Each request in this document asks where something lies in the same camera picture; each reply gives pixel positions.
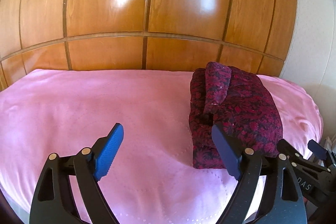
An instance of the metal rivet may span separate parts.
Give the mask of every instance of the metal rivet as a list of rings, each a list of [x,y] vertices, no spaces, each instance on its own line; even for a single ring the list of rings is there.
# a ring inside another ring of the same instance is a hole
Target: metal rivet
[[[90,148],[83,148],[82,149],[82,154],[83,155],[87,155],[87,154],[89,154],[91,152],[91,149]]]
[[[279,154],[279,159],[281,160],[286,160],[286,155],[285,154]]]
[[[248,155],[253,155],[254,150],[252,148],[246,148],[245,153],[248,154]]]
[[[57,157],[57,155],[55,153],[52,153],[52,154],[49,155],[50,160],[54,160],[54,159],[56,159],[56,157]]]

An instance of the pink blanket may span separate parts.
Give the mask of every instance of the pink blanket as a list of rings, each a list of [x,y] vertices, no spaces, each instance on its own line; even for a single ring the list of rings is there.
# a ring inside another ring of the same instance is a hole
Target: pink blanket
[[[121,224],[215,223],[236,186],[222,170],[192,167],[189,85],[192,72],[35,70],[0,93],[0,184],[29,212],[47,156],[76,154],[116,122],[124,141],[99,182]],[[273,96],[283,136],[305,157],[322,119],[305,91],[260,76]],[[263,178],[248,216],[261,200]],[[72,179],[78,210],[89,221]]]

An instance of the wooden headboard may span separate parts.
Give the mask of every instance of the wooden headboard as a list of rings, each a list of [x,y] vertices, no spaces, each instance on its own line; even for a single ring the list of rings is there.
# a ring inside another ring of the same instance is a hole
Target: wooden headboard
[[[0,0],[0,83],[36,68],[192,71],[218,61],[278,76],[297,0]]]

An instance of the folded garment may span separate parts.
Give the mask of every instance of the folded garment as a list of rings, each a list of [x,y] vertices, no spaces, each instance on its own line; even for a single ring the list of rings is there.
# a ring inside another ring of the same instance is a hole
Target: folded garment
[[[275,157],[283,138],[279,112],[258,76],[236,67],[210,62],[197,69],[190,83],[189,126],[195,168],[225,168],[211,138],[220,123],[229,136],[244,147]]]

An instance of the white wall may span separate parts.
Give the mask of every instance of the white wall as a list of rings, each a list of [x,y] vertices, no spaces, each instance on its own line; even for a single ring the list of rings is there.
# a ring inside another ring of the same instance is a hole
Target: white wall
[[[302,86],[336,134],[336,0],[298,0],[293,38],[280,77]]]

